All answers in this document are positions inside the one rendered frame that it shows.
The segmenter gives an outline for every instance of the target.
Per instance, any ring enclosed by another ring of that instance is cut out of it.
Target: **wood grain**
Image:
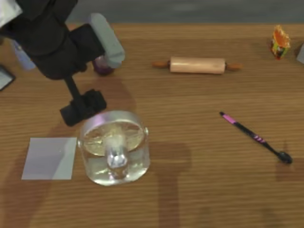
[[[132,184],[102,187],[85,175],[79,152],[71,181],[21,181],[30,137],[77,136],[59,109],[65,84],[24,72],[8,42],[0,61],[17,80],[0,93],[1,228],[303,228],[304,66],[294,50],[304,25],[283,25],[292,49],[275,60],[274,25],[116,24],[126,50],[109,77],[75,76],[82,92],[101,90],[109,110],[136,112],[149,128],[151,168]],[[223,57],[244,69],[223,76],[170,74],[153,61]],[[222,118],[259,133],[294,164]]]

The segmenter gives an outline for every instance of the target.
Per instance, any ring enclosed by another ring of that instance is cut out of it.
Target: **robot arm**
[[[90,24],[69,31],[65,21],[77,0],[16,0],[22,13],[0,28],[0,36],[18,42],[47,78],[64,79],[74,100],[60,110],[68,126],[90,118],[106,108],[99,91],[80,95],[72,76],[86,71],[86,64],[104,56],[109,67],[118,68],[124,50],[100,14]]]

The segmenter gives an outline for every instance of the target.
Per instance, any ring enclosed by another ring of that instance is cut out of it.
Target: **purple object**
[[[92,64],[94,71],[101,76],[107,76],[114,72],[114,69],[107,65],[104,56],[100,56],[93,60]]]

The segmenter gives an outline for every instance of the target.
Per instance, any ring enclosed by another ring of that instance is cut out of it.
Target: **light blue object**
[[[19,62],[21,63],[22,67],[25,70],[31,70],[34,69],[36,66],[35,64],[30,60],[30,58],[28,57],[28,55],[22,50],[22,48],[20,47],[20,45],[12,40],[11,42],[13,49],[16,53],[16,56],[19,60]]]

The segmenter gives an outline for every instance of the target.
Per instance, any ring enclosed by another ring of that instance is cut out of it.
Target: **wooden table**
[[[24,72],[8,43],[0,61],[17,80],[0,93],[1,228],[303,228],[304,66],[294,49],[304,25],[283,25],[292,49],[277,61],[274,25],[117,24],[126,50],[110,77],[90,68],[82,92],[101,90],[109,110],[136,112],[150,130],[151,167],[137,182],[102,187],[85,175],[79,152],[69,181],[21,181],[30,137],[77,136],[59,109],[62,81]],[[170,56],[241,62],[223,76],[151,68]],[[225,111],[288,149],[290,167],[219,116]]]

